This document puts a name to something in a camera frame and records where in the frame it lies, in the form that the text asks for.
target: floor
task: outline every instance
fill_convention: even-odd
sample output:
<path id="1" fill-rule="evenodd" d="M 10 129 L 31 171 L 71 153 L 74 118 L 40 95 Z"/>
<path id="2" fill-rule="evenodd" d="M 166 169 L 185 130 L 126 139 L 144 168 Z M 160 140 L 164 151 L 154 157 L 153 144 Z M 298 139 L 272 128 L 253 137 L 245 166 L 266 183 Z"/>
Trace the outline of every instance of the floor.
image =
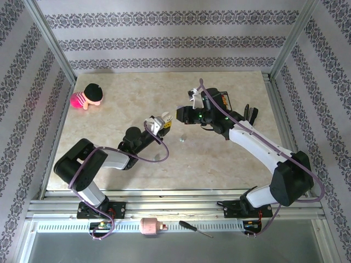
<path id="1" fill-rule="evenodd" d="M 141 129 L 144 119 L 169 111 L 174 118 L 164 140 L 169 159 L 160 164 L 139 161 L 129 171 L 101 169 L 94 180 L 101 189 L 250 188 L 269 184 L 269 171 L 241 146 L 198 125 L 185 126 L 176 120 L 177 106 L 191 105 L 187 91 L 199 86 L 199 78 L 206 88 L 227 91 L 233 109 L 240 114 L 247 103 L 258 108 L 254 127 L 281 144 L 260 71 L 86 74 L 79 75 L 75 91 L 96 83 L 104 91 L 104 100 L 87 111 L 69 108 L 55 162 L 81 138 L 117 147 L 129 127 Z M 157 154 L 162 158 L 165 150 L 153 143 L 139 155 L 153 159 Z M 67 184 L 52 172 L 47 189 L 66 190 Z"/>

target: metal bar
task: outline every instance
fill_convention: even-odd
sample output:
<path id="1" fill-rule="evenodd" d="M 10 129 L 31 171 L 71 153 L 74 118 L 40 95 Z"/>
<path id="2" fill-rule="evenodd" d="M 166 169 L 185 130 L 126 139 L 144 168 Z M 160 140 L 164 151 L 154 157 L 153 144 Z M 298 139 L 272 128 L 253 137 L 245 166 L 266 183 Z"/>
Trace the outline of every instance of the metal bar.
<path id="1" fill-rule="evenodd" d="M 167 202 L 167 203 L 127 203 L 127 210 L 222 210 L 223 208 L 216 205 L 215 201 L 212 202 Z M 320 207 L 297 207 L 297 209 L 302 208 L 320 208 Z M 45 203 L 45 204 L 30 204 L 28 210 L 73 210 L 78 209 L 78 203 Z"/>
<path id="2" fill-rule="evenodd" d="M 324 262 L 341 263 L 327 220 L 312 220 L 312 225 Z"/>
<path id="3" fill-rule="evenodd" d="M 301 12 L 298 18 L 296 19 L 296 22 L 294 23 L 283 47 L 279 52 L 279 55 L 277 56 L 273 64 L 271 71 L 269 72 L 271 79 L 275 79 L 279 74 L 280 69 L 282 68 L 287 57 L 289 56 L 290 51 L 292 50 L 302 30 L 304 29 L 309 18 L 311 17 L 318 2 L 318 0 L 307 0 L 305 2 L 305 5 L 301 9 Z"/>
<path id="4" fill-rule="evenodd" d="M 31 201 L 26 220 L 60 221 L 75 220 L 79 199 L 68 191 L 65 197 L 46 197 Z M 246 190 L 131 190 L 105 191 L 111 201 L 127 202 L 126 219 L 158 217 L 163 220 L 219 220 L 224 218 L 218 200 L 239 200 Z M 321 203 L 293 203 L 283 207 L 279 219 L 323 219 Z"/>
<path id="5" fill-rule="evenodd" d="M 71 97 L 74 89 L 75 89 L 75 84 L 71 84 L 71 88 L 70 88 L 70 91 L 69 91 L 68 98 Z M 65 103 L 64 111 L 62 113 L 63 116 L 62 116 L 60 124 L 59 124 L 59 129 L 58 129 L 58 131 L 56 133 L 53 150 L 51 152 L 50 159 L 49 159 L 49 162 L 48 162 L 48 166 L 46 168 L 46 172 L 45 172 L 45 175 L 44 175 L 43 183 L 42 183 L 42 186 L 41 186 L 41 189 L 40 189 L 39 199 L 43 199 L 45 197 L 46 188 L 47 188 L 48 183 L 49 183 L 50 174 L 51 174 L 51 171 L 52 171 L 52 168 L 53 168 L 53 165 L 54 165 L 56 152 L 57 152 L 57 149 L 59 147 L 59 141 L 61 139 L 61 134 L 62 134 L 62 131 L 64 129 L 64 124 L 65 124 L 65 121 L 66 121 L 66 117 L 67 117 L 67 114 L 68 114 L 69 107 L 70 107 L 70 100 L 67 100 L 66 103 Z"/>
<path id="6" fill-rule="evenodd" d="M 49 48 L 54 53 L 55 58 L 60 64 L 61 68 L 65 72 L 65 75 L 69 79 L 71 84 L 75 84 L 77 76 L 75 75 L 68 59 L 66 58 L 64 52 L 62 51 L 59 42 L 57 41 L 54 33 L 52 32 L 45 16 L 40 10 L 39 5 L 36 0 L 24 0 L 24 5 L 31 14 L 34 22 L 37 24 L 38 28 L 42 32 L 44 39 L 46 40 Z"/>
<path id="7" fill-rule="evenodd" d="M 34 244 L 35 236 L 37 233 L 36 222 L 27 223 L 23 228 L 24 238 L 19 240 L 19 250 L 16 250 L 16 262 L 17 263 L 27 263 L 29 261 L 30 254 L 32 252 L 32 247 Z"/>
<path id="8" fill-rule="evenodd" d="M 143 203 L 148 203 L 148 204 L 153 204 L 153 205 L 158 205 L 162 203 L 210 203 L 210 202 L 217 202 L 219 200 L 239 200 L 238 196 L 208 196 L 208 197 L 109 197 L 110 201 L 114 202 L 126 202 L 128 204 L 143 204 Z M 301 200 L 309 200 L 313 198 L 301 198 Z M 31 205 L 52 205 L 52 204 L 75 204 L 78 205 L 80 200 L 76 197 L 65 197 L 65 198 L 45 198 L 44 200 L 32 200 Z M 306 207 L 314 207 L 314 208 L 321 208 L 320 202 L 315 202 L 315 203 L 292 203 L 290 208 L 306 208 Z"/>
<path id="9" fill-rule="evenodd" d="M 292 145 L 289 140 L 288 130 L 286 130 L 286 126 L 284 124 L 284 119 L 282 116 L 282 112 L 278 106 L 277 98 L 274 96 L 275 93 L 272 91 L 272 84 L 270 82 L 265 82 L 265 87 L 267 90 L 268 98 L 272 107 L 273 115 L 275 118 L 275 123 L 278 128 L 278 132 L 280 135 L 281 143 L 284 148 L 292 150 Z"/>
<path id="10" fill-rule="evenodd" d="M 262 73 L 262 78 L 265 83 L 270 81 L 269 75 L 267 73 Z"/>
<path id="11" fill-rule="evenodd" d="M 270 96 L 270 99 L 272 99 L 272 104 L 275 107 L 275 112 L 273 113 L 277 115 L 277 119 L 279 122 L 279 127 L 278 127 L 279 134 L 282 134 L 285 140 L 286 146 L 284 146 L 283 144 L 283 147 L 288 148 L 292 152 L 297 152 L 297 148 L 292 136 L 292 131 L 289 127 L 282 102 L 278 95 L 278 90 L 277 90 L 277 86 L 275 85 L 275 81 L 272 80 L 270 83 L 266 85 L 266 87 L 267 87 L 267 92 Z"/>
<path id="12" fill-rule="evenodd" d="M 103 191 L 108 197 L 122 196 L 240 196 L 247 189 L 145 189 L 145 190 L 116 190 Z M 67 197 L 75 196 L 71 191 L 47 191 L 45 197 Z"/>

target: patterned wallpaper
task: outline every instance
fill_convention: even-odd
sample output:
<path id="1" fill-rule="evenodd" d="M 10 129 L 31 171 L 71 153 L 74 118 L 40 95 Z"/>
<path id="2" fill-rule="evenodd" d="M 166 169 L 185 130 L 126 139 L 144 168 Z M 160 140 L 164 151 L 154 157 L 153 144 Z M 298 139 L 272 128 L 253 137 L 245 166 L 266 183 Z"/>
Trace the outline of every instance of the patterned wallpaper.
<path id="1" fill-rule="evenodd" d="M 276 79 L 295 144 L 325 185 L 342 262 L 351 262 L 350 18 L 347 1 L 321 1 Z"/>
<path id="2" fill-rule="evenodd" d="M 0 18 L 0 262 L 13 262 L 70 84 L 21 0 L 1 0 Z"/>
<path id="3" fill-rule="evenodd" d="M 76 74 L 269 72 L 304 0 L 42 0 Z"/>

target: grey floor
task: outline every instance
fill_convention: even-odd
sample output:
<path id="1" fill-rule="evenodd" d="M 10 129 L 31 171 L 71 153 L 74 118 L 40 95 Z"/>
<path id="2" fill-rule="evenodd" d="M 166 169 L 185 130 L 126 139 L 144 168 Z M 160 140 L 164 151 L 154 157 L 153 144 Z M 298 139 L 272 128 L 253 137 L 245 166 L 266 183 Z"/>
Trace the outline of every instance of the grey floor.
<path id="1" fill-rule="evenodd" d="M 242 233 L 114 233 L 102 241 L 84 233 L 38 233 L 29 262 L 322 262 L 310 221 L 275 221 L 256 239 Z"/>

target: screwdriver handle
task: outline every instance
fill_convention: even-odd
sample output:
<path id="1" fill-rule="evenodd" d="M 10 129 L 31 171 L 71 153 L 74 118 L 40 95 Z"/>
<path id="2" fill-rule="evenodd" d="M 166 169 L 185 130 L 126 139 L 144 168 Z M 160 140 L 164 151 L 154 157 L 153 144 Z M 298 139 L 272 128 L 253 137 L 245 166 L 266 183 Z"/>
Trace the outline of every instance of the screwdriver handle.
<path id="1" fill-rule="evenodd" d="M 187 229 L 193 230 L 193 231 L 197 231 L 197 228 L 195 226 L 192 226 L 191 224 L 184 222 L 184 221 L 179 221 L 179 224 Z"/>

